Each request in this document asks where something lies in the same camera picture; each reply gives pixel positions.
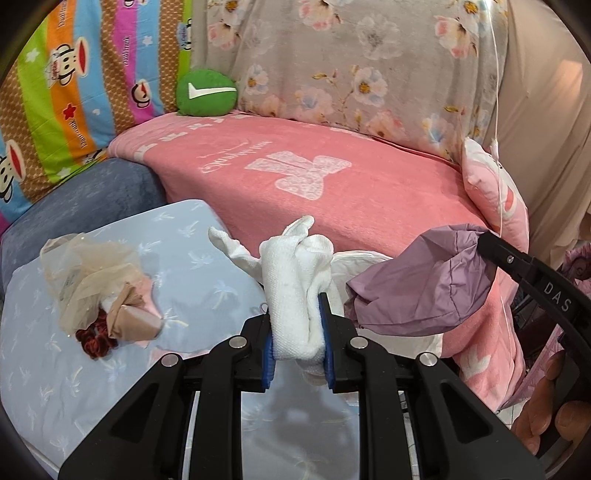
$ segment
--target purple bag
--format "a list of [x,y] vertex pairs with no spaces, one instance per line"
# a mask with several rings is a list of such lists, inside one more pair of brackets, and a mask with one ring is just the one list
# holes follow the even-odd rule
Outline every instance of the purple bag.
[[347,282],[345,315],[380,335],[444,333],[476,312],[491,290],[496,266],[477,252],[476,225],[433,228],[398,257]]

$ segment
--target green round cushion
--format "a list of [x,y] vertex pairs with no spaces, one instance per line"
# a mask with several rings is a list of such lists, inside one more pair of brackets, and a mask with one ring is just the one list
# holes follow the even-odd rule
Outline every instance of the green round cushion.
[[[205,89],[232,89],[207,92]],[[214,70],[194,70],[177,85],[177,106],[181,115],[222,116],[230,112],[238,92],[232,79]]]

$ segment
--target blue gripper pad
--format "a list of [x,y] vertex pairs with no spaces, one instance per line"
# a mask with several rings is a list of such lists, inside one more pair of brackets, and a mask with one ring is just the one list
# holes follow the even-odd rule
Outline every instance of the blue gripper pad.
[[273,358],[273,337],[269,334],[262,356],[262,386],[267,390],[275,377],[275,359]]
[[330,344],[329,328],[327,324],[327,315],[330,314],[330,312],[325,312],[324,306],[320,301],[320,296],[318,298],[318,305],[320,307],[320,318],[322,319],[322,331],[324,332],[324,377],[326,378],[329,388],[332,389],[335,386],[335,365],[333,363],[332,345]]

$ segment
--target white cloth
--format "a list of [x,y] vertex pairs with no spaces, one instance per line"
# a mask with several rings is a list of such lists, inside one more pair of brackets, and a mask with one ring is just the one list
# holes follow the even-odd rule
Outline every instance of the white cloth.
[[309,215],[287,226],[280,236],[261,243],[253,257],[226,232],[210,227],[209,239],[232,262],[265,288],[276,360],[296,359],[311,374],[323,372],[324,334],[318,295],[326,292],[331,311],[343,316],[343,304],[332,280],[333,244],[323,235],[308,236]]

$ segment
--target blue cushion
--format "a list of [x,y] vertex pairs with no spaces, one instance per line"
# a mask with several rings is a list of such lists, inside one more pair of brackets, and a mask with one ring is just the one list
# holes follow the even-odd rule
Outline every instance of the blue cushion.
[[12,273],[39,256],[50,238],[90,232],[165,205],[158,177],[148,167],[119,158],[78,174],[33,205],[0,242],[0,294]]

